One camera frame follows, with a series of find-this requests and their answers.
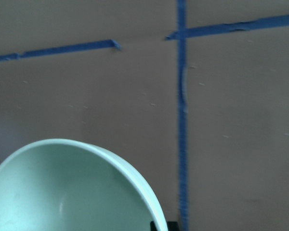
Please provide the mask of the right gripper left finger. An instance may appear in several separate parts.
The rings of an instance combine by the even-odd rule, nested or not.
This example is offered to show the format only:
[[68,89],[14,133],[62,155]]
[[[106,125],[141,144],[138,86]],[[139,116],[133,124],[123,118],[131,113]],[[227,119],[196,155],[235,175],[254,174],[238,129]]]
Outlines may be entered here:
[[154,221],[150,222],[150,231],[157,231]]

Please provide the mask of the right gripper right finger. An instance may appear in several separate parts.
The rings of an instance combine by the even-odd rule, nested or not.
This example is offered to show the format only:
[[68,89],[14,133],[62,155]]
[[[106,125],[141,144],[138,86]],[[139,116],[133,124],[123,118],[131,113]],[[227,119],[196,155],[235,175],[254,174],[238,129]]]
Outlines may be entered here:
[[168,231],[180,231],[180,225],[177,221],[167,221]]

